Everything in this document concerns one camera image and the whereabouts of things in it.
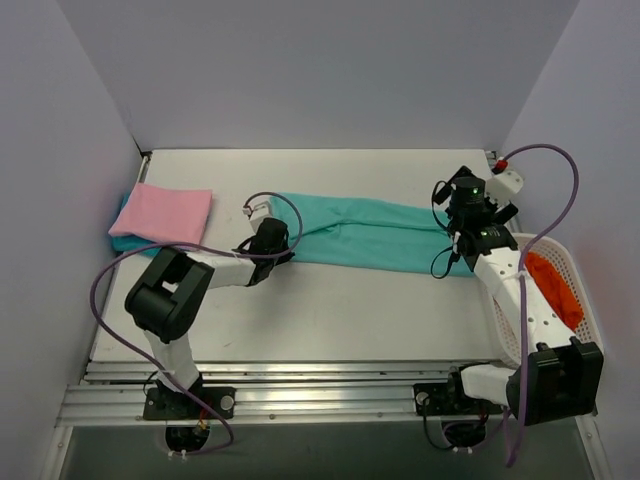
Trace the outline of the teal t shirt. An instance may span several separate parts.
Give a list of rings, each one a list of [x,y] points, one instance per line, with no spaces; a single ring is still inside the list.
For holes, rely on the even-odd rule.
[[[432,209],[367,198],[287,193],[270,199],[272,215],[287,224],[294,260],[405,273],[469,277],[459,261],[447,270],[451,245]]]

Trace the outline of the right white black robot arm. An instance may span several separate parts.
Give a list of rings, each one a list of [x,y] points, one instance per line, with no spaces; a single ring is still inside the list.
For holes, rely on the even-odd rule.
[[[506,223],[517,212],[487,192],[468,167],[438,182],[431,195],[446,207],[442,229],[451,241],[447,264],[466,265],[499,307],[519,343],[514,367],[469,364],[449,375],[444,400],[455,412],[479,401],[508,408],[525,425],[594,411],[604,365],[595,342],[584,342],[553,310],[526,269],[526,252]]]

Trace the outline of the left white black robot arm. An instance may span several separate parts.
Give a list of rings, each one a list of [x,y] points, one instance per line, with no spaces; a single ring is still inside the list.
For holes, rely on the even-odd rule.
[[[229,257],[160,249],[125,299],[125,310],[149,342],[162,365],[158,389],[168,392],[166,408],[179,419],[194,417],[202,405],[202,384],[188,331],[206,293],[223,287],[251,287],[289,261],[287,225],[268,217],[254,235]]]

